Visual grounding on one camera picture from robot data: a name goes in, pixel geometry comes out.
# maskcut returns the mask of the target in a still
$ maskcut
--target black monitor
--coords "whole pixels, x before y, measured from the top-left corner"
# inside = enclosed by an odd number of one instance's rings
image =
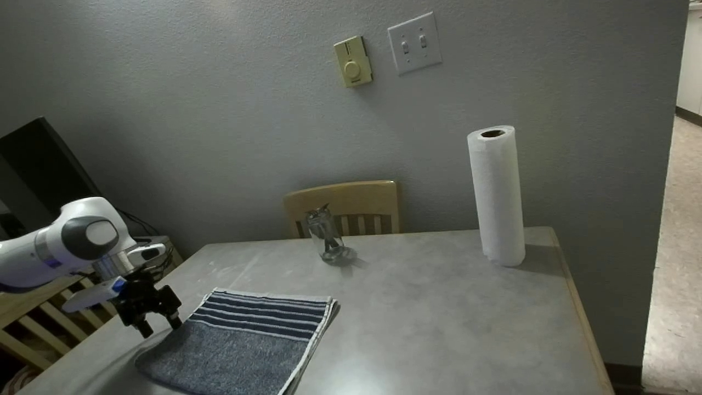
[[[49,227],[66,201],[88,195],[101,190],[46,118],[0,135],[0,200],[9,211],[0,214],[7,223],[15,219],[23,232]]]

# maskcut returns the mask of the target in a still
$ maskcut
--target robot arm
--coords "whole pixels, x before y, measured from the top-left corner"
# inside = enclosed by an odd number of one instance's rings
[[[28,292],[58,277],[97,273],[103,284],[80,292],[64,309],[76,311],[118,298],[117,308],[123,321],[123,311],[131,317],[131,322],[126,321],[126,325],[135,325],[143,332],[145,311],[160,311],[163,300],[157,300],[160,296],[151,300],[153,279],[138,275],[138,267],[163,253],[163,243],[135,246],[128,223],[107,200],[86,197],[62,207],[62,214],[51,227],[0,243],[0,289]],[[169,287],[165,289],[169,292],[165,293],[169,311],[163,314],[171,322],[171,318],[178,321],[179,300]]]

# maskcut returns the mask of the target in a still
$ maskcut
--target light switch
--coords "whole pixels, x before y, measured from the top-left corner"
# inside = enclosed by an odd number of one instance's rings
[[[338,66],[348,87],[374,82],[370,60],[366,55],[365,37],[354,35],[334,43]]]
[[[417,67],[442,63],[442,47],[434,14],[423,14],[402,25],[388,27],[388,39],[393,49],[395,67],[399,72],[411,72]]]

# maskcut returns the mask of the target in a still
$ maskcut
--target gray towel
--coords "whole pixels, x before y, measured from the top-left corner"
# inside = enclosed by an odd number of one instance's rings
[[[184,392],[291,392],[334,309],[334,298],[216,289],[135,367],[150,379]]]

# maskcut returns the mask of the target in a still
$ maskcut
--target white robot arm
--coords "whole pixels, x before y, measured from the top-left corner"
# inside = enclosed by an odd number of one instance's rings
[[[128,223],[107,200],[86,197],[62,207],[62,214],[51,227],[0,242],[0,289],[28,292],[58,277],[97,273],[103,284],[80,292],[64,304],[66,311],[76,311],[117,298],[129,275],[163,253],[163,243],[135,246]],[[138,284],[138,292],[150,293],[145,277],[133,284]],[[141,300],[138,292],[128,292],[129,302]]]

